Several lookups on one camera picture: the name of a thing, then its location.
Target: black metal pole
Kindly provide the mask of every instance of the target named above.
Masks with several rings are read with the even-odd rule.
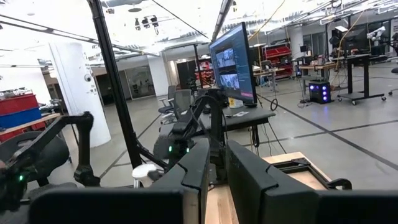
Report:
[[[329,35],[328,35],[328,24],[325,24],[325,61],[329,61]]]
[[[195,50],[195,58],[197,61],[197,67],[198,67],[198,73],[199,73],[199,81],[200,81],[200,88],[203,88],[203,81],[201,79],[201,72],[200,72],[200,63],[199,63],[199,56],[198,56],[198,49],[197,49],[197,45],[194,44],[193,45],[193,49]]]
[[[98,36],[99,46],[101,47],[102,56],[106,72],[111,82],[113,98],[118,112],[120,125],[122,128],[124,140],[126,141],[127,151],[129,153],[131,165],[133,168],[141,165],[140,148],[138,147],[137,136],[132,128],[129,110],[126,100],[124,99],[123,89],[120,82],[118,66],[113,55],[112,43],[109,38],[108,28],[106,27],[104,13],[102,11],[100,0],[87,0],[93,14],[95,31]]]

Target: ceiling light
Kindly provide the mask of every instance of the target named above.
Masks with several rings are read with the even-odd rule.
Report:
[[[143,19],[143,20],[141,21],[141,23],[142,23],[142,25],[143,25],[145,28],[149,28],[149,27],[150,27],[149,22],[148,22],[148,18],[146,18],[146,17],[145,17],[145,19]]]
[[[136,30],[141,30],[141,27],[139,26],[138,18],[136,18],[135,26],[136,26]]]
[[[154,15],[153,18],[150,19],[150,21],[152,22],[152,25],[153,25],[154,27],[158,27],[158,26],[159,26],[159,23],[157,23],[157,18],[156,18],[155,15]]]

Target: black desk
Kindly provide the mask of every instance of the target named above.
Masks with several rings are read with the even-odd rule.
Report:
[[[241,129],[241,128],[248,128],[251,126],[257,126],[259,124],[265,124],[268,123],[268,118],[275,116],[275,113],[261,108],[261,107],[256,107],[256,108],[247,108],[245,106],[241,108],[236,108],[236,109],[231,109],[231,108],[225,108],[223,109],[223,112],[225,115],[234,115],[239,112],[249,112],[243,116],[240,117],[232,117],[232,118],[225,118],[226,124],[223,121],[223,131],[232,131],[236,129]],[[210,114],[202,114],[200,116],[200,121],[202,121],[203,126],[206,128],[206,130],[211,129],[211,119],[210,119]],[[169,135],[174,124],[165,124],[160,127],[160,133],[159,136],[166,136]],[[203,131],[201,131],[201,128],[198,128],[198,134],[197,135],[202,135],[204,134]]]
[[[356,105],[356,100],[365,100],[369,98],[381,97],[384,101],[386,97],[384,97],[384,93],[369,95],[369,61],[370,54],[362,54],[362,55],[350,55],[347,58],[333,58],[333,61],[347,61],[347,82],[348,82],[348,93],[338,95],[338,101],[341,101],[342,98],[350,99],[353,105]],[[360,63],[363,65],[363,91],[353,93],[353,64]]]

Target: standing desk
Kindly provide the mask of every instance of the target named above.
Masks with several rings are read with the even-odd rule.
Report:
[[[381,97],[381,100],[386,100],[384,93],[370,95],[369,94],[369,62],[370,54],[350,55],[347,58],[333,58],[333,61],[341,60],[347,62],[347,85],[348,93],[337,95],[338,101],[342,98],[350,99],[353,105],[356,105],[356,100],[365,100],[369,98]],[[353,64],[363,64],[363,91],[353,92]]]
[[[270,164],[291,161],[292,159],[306,158],[301,152],[293,152],[278,156],[264,157]],[[319,168],[312,164],[324,178],[330,181]],[[326,190],[324,186],[308,171],[289,174],[291,177],[316,190]],[[238,224],[238,217],[228,185],[217,186],[207,193],[206,224]]]
[[[298,68],[302,71],[306,71],[306,72],[302,72],[302,83],[303,83],[303,94],[305,95],[305,92],[307,90],[307,87],[305,86],[305,81],[309,80],[321,80],[324,82],[329,81],[329,73],[326,75],[326,71],[329,72],[329,69],[331,68],[336,68],[336,63],[327,63],[324,65],[301,65],[298,66]],[[313,76],[313,75],[308,75],[308,71],[309,70],[320,70],[321,71],[321,76]]]

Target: red shelving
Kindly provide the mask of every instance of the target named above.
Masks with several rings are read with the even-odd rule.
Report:
[[[284,68],[285,70],[276,73],[276,78],[287,78],[293,75],[293,64],[291,62],[292,51],[289,44],[274,45],[271,47],[263,47],[262,53],[265,60],[270,60],[272,66],[277,68]]]

